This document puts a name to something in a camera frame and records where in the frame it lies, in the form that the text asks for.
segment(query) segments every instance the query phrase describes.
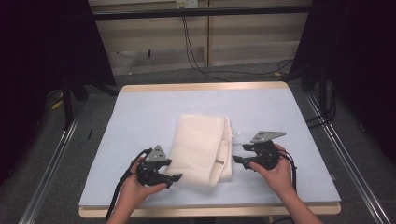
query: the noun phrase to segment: wall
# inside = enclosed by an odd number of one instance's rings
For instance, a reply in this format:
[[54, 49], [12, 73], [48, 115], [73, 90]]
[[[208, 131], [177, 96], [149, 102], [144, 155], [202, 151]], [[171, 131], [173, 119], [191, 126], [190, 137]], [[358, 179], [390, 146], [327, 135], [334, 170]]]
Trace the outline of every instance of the wall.
[[[104, 4], [91, 0], [93, 12], [176, 8], [176, 1]], [[199, 7], [267, 7], [310, 5], [310, 0], [200, 0]], [[298, 48], [306, 14], [189, 17], [187, 25], [199, 66], [265, 63], [291, 59]], [[98, 21], [115, 75], [187, 68], [181, 18]]]

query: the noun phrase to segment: gray floor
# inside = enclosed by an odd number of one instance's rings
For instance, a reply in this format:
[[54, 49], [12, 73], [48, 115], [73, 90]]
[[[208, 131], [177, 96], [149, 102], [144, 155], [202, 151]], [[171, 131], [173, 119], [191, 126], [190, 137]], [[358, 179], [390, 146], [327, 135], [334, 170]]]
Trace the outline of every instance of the gray floor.
[[[276, 70], [277, 63], [224, 66], [221, 70], [244, 70], [264, 72]], [[235, 73], [212, 73], [227, 81], [278, 80], [273, 74], [253, 76]], [[184, 83], [216, 82], [192, 69], [167, 72], [155, 72], [116, 77], [118, 89], [126, 84], [146, 83]], [[289, 83], [294, 97], [306, 119], [315, 116], [305, 92], [302, 92], [299, 80]], [[78, 215], [78, 201], [89, 172], [91, 162], [100, 144], [106, 124], [111, 116], [116, 97], [106, 95], [88, 87], [91, 93], [82, 109], [82, 114], [74, 131], [56, 176], [50, 183], [50, 189], [43, 202], [35, 223], [105, 223], [103, 219], [85, 219]], [[362, 133], [359, 122], [337, 99], [337, 114], [332, 121], [334, 129], [345, 144], [351, 158], [356, 163], [362, 176], [373, 190], [388, 217], [396, 221], [396, 165], [389, 161], [380, 151], [376, 141], [368, 134]], [[64, 112], [48, 109], [36, 130], [28, 154], [21, 160], [14, 175], [0, 187], [0, 223], [18, 223], [30, 198], [35, 192], [42, 175], [63, 134]], [[358, 193], [345, 165], [341, 163], [332, 143], [320, 127], [311, 129], [319, 151], [325, 160], [329, 172], [336, 176], [334, 184], [342, 198], [342, 211], [336, 216], [320, 217], [326, 223], [375, 223], [364, 200]], [[192, 218], [144, 219], [132, 218], [131, 223], [194, 223]], [[217, 218], [216, 223], [268, 223], [267, 217]]]

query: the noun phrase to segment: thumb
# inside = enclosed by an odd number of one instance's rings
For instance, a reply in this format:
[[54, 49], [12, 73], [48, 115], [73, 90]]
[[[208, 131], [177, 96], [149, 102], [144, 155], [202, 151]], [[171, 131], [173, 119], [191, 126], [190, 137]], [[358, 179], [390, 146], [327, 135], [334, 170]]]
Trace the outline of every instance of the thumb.
[[267, 171], [264, 167], [262, 167], [262, 166], [260, 166], [259, 164], [257, 164], [256, 162], [251, 161], [248, 165], [251, 167], [251, 169], [253, 169], [253, 170], [256, 171], [257, 173], [259, 173], [260, 175], [262, 175], [262, 177], [265, 178], [265, 177], [267, 176], [268, 171]]
[[161, 183], [161, 184], [146, 188], [148, 195], [160, 192], [163, 189], [166, 189], [165, 183]]

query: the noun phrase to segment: wrist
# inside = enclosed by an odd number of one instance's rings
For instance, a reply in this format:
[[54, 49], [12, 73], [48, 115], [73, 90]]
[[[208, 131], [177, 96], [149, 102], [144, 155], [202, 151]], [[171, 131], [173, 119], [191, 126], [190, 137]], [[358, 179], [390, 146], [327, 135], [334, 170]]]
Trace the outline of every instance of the wrist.
[[123, 223], [127, 223], [129, 217], [131, 216], [131, 214], [132, 213], [129, 213], [126, 210], [115, 208], [113, 213], [111, 214], [110, 219], [108, 220], [107, 224], [112, 224], [112, 223], [123, 224]]
[[287, 199], [295, 199], [297, 196], [297, 192], [294, 189], [286, 189], [276, 193], [277, 197], [282, 202], [285, 202]]
[[134, 205], [118, 202], [114, 207], [113, 213], [110, 216], [110, 220], [115, 218], [119, 223], [126, 223], [134, 210]]

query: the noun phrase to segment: wooden table edge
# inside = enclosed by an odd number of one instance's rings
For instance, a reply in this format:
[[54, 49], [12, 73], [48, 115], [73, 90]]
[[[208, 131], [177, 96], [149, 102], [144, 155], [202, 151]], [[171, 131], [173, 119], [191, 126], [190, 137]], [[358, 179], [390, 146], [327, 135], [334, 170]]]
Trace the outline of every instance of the wooden table edge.
[[178, 84], [149, 84], [126, 85], [120, 92], [130, 91], [218, 91], [218, 90], [254, 90], [288, 88], [288, 84], [281, 81], [272, 82], [218, 82], [218, 83], [178, 83]]
[[[336, 215], [341, 211], [340, 203], [316, 203], [308, 207], [316, 215]], [[81, 217], [105, 217], [107, 209], [81, 206], [78, 213]], [[288, 210], [279, 205], [247, 205], [225, 207], [171, 207], [171, 208], [139, 208], [131, 217], [269, 217], [288, 215]]]

